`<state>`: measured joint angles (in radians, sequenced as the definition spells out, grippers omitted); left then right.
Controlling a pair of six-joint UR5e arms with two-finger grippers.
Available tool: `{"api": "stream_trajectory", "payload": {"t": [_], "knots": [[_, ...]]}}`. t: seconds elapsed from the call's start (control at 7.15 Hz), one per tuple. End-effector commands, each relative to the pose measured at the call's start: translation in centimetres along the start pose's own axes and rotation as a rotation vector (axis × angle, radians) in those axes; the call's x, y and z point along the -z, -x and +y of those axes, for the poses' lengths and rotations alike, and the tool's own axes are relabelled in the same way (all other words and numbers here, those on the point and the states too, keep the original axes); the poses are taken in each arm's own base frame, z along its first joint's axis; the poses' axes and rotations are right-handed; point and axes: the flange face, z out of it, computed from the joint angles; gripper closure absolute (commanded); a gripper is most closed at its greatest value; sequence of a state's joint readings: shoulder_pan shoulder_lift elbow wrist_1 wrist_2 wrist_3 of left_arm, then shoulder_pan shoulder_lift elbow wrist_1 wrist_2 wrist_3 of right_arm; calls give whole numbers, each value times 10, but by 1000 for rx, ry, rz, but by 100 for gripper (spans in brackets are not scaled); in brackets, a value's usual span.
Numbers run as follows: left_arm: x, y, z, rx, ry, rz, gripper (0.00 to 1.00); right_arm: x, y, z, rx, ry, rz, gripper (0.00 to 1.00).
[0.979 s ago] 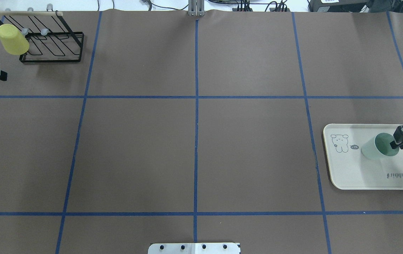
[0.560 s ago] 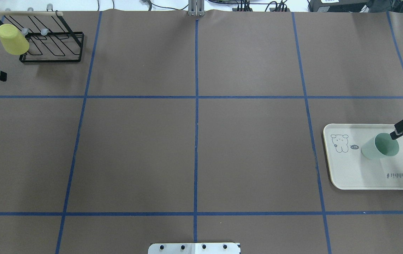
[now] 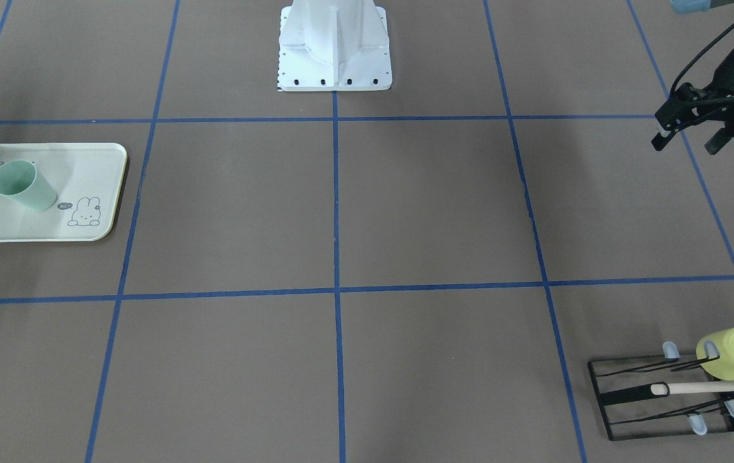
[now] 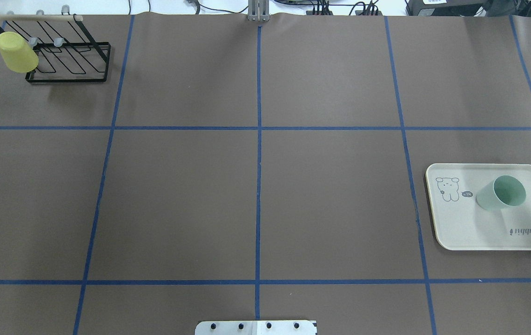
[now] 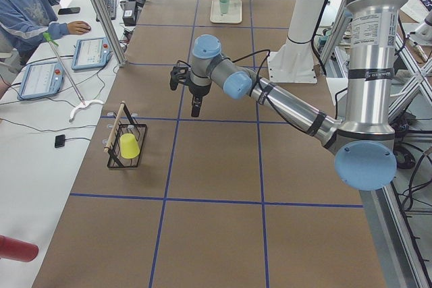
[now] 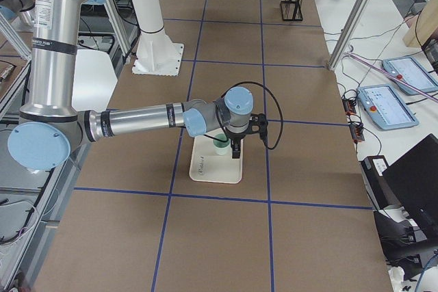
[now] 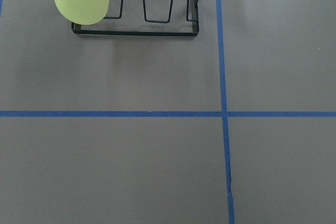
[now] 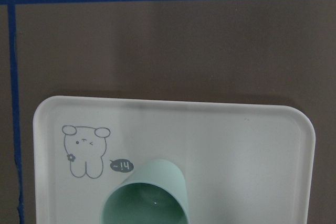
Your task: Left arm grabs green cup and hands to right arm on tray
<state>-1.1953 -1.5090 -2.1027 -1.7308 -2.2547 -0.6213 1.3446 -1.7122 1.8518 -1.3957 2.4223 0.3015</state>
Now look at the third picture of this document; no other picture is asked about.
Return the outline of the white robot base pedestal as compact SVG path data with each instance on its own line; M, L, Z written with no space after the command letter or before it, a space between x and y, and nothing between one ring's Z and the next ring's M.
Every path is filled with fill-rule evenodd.
M373 1L293 1L279 15L277 90L386 91L387 12Z

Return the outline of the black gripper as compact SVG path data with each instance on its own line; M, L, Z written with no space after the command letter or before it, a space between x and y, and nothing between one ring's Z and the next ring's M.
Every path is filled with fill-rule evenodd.
M722 126L705 143L705 151L716 155L734 138L734 48L714 71L705 87L689 82L675 86L656 111L658 133L652 138L654 150L661 152L687 128L711 121Z

